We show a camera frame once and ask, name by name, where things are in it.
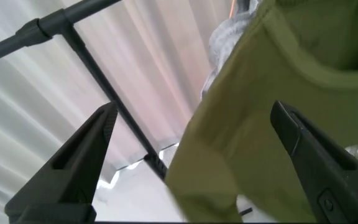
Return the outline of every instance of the black rod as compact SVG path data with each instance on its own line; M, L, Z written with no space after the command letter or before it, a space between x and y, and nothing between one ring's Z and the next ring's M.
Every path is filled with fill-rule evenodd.
M0 58L35 44L41 44L59 34L67 26L107 8L119 0L82 0L66 9L61 9L41 19L26 23L15 35L0 42Z
M117 104L119 114L122 116L124 121L128 124L129 128L138 138L140 143L143 145L145 150L150 154L158 157L157 152L154 150L153 146L146 138L145 134L140 129L139 125L136 123L135 119L132 117L128 109L125 107L124 103L121 101L120 97L111 86L109 80L106 78L102 70L99 68L99 65L95 62L94 58L86 48L85 43L81 39L80 35L74 29L74 27L67 27L62 31L62 35L65 40L70 44L70 47L75 51L79 56L81 61L85 64L86 68L92 74L93 78L98 82L99 86L102 88L107 97Z

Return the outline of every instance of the black metal rack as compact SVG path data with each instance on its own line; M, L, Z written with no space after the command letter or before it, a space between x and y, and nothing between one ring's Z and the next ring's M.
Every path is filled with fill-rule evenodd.
M76 22L119 1L120 0L82 0L66 9L57 10L41 19L33 19L20 28L15 35L0 42L0 58L23 47L44 43L51 40L54 35L62 35L84 63L90 74L92 74L92 77L96 80L106 96L117 105L119 114L147 151L145 161L158 177L163 179L167 168L158 158L156 150L111 86L105 74L86 48L80 35L73 27Z

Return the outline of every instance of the green shirt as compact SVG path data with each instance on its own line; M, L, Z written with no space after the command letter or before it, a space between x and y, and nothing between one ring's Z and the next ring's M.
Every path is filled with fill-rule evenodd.
M241 222L244 194L280 222L315 222L270 124L275 100L358 145L358 0L265 0L185 130L166 184L190 222Z

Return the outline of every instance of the shirt neckline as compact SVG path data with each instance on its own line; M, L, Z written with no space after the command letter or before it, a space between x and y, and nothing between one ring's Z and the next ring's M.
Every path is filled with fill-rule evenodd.
M296 71L308 81L330 88L358 88L358 71L340 71L319 63L312 55L300 47L283 14L271 7L262 18L270 37Z

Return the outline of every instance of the black vertical bar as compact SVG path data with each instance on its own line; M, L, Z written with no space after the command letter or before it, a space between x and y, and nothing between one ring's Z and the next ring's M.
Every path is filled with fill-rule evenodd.
M158 170L156 174L161 178L159 174L164 174L167 168L158 157L157 152L154 150L153 146L146 138L145 134L142 132L135 119L131 116L130 112L125 107L124 103L121 101L120 97L111 86L102 70L99 68L99 65L89 53L80 35L77 33L73 26L68 26L66 29L62 30L62 36L65 38L68 44L70 44L70 47L76 52L81 61L85 64L86 68L92 74L93 78L98 82L99 86L102 88L107 97L117 104L120 115L135 134L136 138L143 145L148 155L153 158L152 161L147 162L147 164L153 171Z

